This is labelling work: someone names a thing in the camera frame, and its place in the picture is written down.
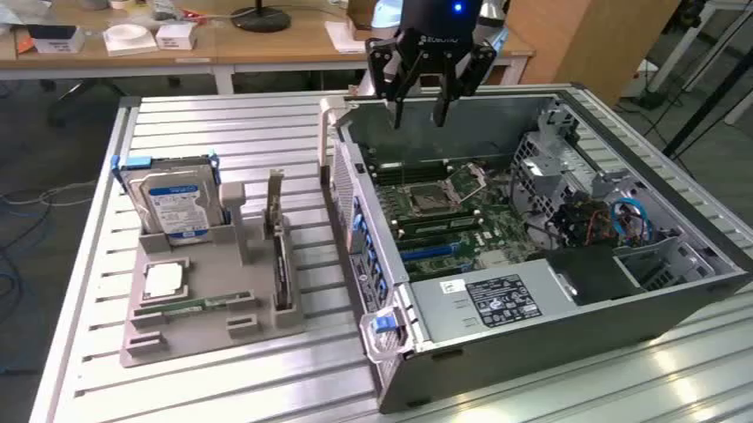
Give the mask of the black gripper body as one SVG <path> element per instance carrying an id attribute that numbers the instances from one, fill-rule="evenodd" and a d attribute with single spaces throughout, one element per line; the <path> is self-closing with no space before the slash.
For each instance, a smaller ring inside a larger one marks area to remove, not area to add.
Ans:
<path id="1" fill-rule="evenodd" d="M 407 0 L 396 35 L 402 56 L 452 53 L 465 56 L 475 46 L 473 31 L 483 1 Z"/>

